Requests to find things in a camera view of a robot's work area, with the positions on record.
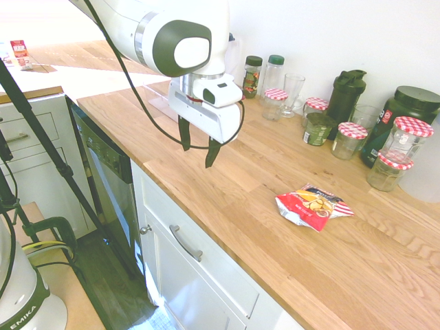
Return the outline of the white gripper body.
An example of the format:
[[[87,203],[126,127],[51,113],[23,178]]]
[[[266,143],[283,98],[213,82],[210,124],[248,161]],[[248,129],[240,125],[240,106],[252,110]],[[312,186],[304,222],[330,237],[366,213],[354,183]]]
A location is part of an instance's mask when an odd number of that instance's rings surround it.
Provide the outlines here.
[[[241,112],[237,102],[243,96],[233,77],[198,78],[192,86],[197,102],[182,91],[178,78],[172,79],[168,90],[170,108],[216,141],[228,141],[239,129]]]

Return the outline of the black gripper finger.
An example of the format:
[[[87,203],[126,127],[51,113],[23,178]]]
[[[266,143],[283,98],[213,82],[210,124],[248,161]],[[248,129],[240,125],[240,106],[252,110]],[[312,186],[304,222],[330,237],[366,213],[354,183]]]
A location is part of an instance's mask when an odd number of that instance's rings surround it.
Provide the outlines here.
[[[185,118],[178,116],[179,135],[184,151],[190,149],[190,123]]]
[[[214,138],[210,137],[208,143],[208,153],[205,158],[205,168],[210,168],[214,161],[216,160],[217,155],[221,149],[222,143],[216,141]]]

